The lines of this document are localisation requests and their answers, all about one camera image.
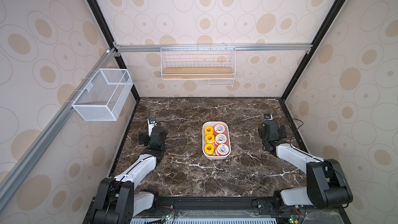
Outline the white plastic storage box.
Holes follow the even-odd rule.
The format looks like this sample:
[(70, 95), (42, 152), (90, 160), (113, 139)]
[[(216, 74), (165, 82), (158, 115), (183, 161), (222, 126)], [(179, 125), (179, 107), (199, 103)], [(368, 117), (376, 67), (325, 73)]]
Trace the white plastic storage box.
[(231, 153), (229, 127), (222, 121), (208, 121), (202, 126), (202, 152), (209, 160), (223, 160)]

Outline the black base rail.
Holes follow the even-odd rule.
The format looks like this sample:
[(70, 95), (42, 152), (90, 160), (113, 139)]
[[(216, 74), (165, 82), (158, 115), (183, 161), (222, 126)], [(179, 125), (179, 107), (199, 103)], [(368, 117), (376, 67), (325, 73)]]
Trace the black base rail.
[(160, 197), (158, 206), (132, 217), (131, 224), (349, 224), (344, 209), (272, 208), (270, 197)]

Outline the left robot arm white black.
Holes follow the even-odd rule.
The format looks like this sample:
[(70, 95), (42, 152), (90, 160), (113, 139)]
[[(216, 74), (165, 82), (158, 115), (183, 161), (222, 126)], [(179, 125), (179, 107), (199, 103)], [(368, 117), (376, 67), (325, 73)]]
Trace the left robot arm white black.
[(139, 138), (145, 149), (139, 158), (124, 172), (114, 178), (103, 179), (91, 208), (89, 224), (129, 224), (134, 216), (152, 208), (155, 194), (135, 193), (141, 181), (162, 161), (166, 152), (168, 130), (154, 126)]

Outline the aluminium rail wall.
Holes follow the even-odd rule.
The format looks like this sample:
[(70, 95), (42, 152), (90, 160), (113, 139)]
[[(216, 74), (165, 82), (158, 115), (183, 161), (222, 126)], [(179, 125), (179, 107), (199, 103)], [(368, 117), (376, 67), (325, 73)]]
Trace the aluminium rail wall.
[(287, 44), (217, 44), (217, 45), (115, 45), (122, 52), (162, 52), (162, 51), (295, 51), (311, 50), (312, 44), (287, 43)]
[(7, 207), (10, 200), (12, 200), (23, 182), (32, 172), (38, 161), (56, 138), (71, 114), (74, 112), (72, 103), (78, 98), (78, 95), (84, 91), (85, 86), (89, 84), (89, 81), (92, 79), (94, 74), (99, 69), (103, 68), (110, 61), (110, 59), (114, 58), (116, 53), (116, 48), (111, 48), (104, 53), (104, 55), (95, 64), (94, 68), (73, 91), (71, 96), (66, 100), (65, 104), (60, 108), (60, 110), (44, 128), (44, 130), (39, 133), (39, 136), (36, 138), (33, 144), (10, 171), (10, 174), (1, 184), (1, 212), (3, 212)]

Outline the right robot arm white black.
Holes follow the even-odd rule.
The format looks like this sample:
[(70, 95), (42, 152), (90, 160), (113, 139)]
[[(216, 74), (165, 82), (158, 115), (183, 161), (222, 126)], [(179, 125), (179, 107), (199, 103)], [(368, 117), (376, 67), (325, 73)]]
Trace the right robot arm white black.
[(347, 207), (353, 201), (352, 191), (337, 160), (313, 156), (286, 142), (285, 126), (272, 119), (264, 119), (258, 133), (264, 150), (306, 174), (305, 187), (274, 192), (274, 211), (283, 213), (296, 205), (318, 209)]

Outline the orange white tape roll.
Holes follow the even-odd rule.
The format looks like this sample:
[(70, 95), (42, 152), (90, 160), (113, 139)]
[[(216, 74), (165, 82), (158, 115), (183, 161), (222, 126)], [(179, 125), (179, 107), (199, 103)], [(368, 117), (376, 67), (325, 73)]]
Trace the orange white tape roll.
[(219, 134), (215, 136), (215, 144), (221, 145), (221, 144), (226, 144), (228, 141), (227, 137), (224, 134)]
[(223, 124), (220, 124), (220, 123), (219, 123), (219, 124), (217, 124), (217, 125), (214, 126), (214, 133), (215, 133), (216, 135), (224, 134), (225, 131), (226, 131), (226, 128), (225, 128), (225, 126), (224, 126)]
[(227, 156), (230, 152), (230, 148), (228, 145), (226, 144), (220, 144), (217, 146), (216, 150), (215, 150), (215, 154), (217, 156)]

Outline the aluminium rail left wall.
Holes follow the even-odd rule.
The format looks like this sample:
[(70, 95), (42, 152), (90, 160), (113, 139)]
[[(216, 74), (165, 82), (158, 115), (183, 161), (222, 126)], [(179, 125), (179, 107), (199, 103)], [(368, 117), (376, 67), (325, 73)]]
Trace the aluminium rail left wall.
[(84, 91), (85, 86), (89, 84), (89, 81), (92, 79), (94, 74), (99, 69), (103, 68), (110, 61), (110, 59), (114, 58), (116, 53), (116, 48), (111, 48), (104, 53), (104, 55), (95, 64), (94, 68), (73, 91), (71, 96), (66, 100), (65, 104), (60, 108), (60, 110), (44, 128), (44, 130), (39, 133), (39, 136), (36, 138), (33, 144), (10, 171), (10, 174), (1, 184), (1, 212), (3, 212), (7, 207), (10, 200), (12, 200), (23, 182), (32, 172), (38, 161), (56, 138), (71, 114), (74, 112), (72, 103), (78, 98), (78, 95)]

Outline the aluminium rail back wall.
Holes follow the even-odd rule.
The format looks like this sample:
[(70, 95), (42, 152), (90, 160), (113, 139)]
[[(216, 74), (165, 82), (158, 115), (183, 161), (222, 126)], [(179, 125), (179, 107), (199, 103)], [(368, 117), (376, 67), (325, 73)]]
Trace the aluminium rail back wall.
[(287, 44), (217, 44), (217, 45), (115, 45), (122, 52), (162, 52), (162, 51), (295, 51), (311, 50), (312, 44), (287, 43)]

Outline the yellow tape roll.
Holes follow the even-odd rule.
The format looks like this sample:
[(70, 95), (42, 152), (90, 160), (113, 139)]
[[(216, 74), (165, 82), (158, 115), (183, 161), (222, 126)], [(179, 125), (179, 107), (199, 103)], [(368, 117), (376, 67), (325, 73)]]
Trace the yellow tape roll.
[(213, 134), (207, 134), (205, 136), (205, 142), (206, 144), (213, 144), (215, 141), (215, 136)]
[(207, 154), (208, 156), (213, 156), (215, 154), (215, 147), (213, 144), (206, 144), (204, 146), (204, 152), (205, 154)]
[(206, 126), (204, 128), (204, 134), (205, 135), (210, 135), (210, 134), (213, 135), (214, 134), (214, 128), (212, 126), (210, 126), (210, 125)]

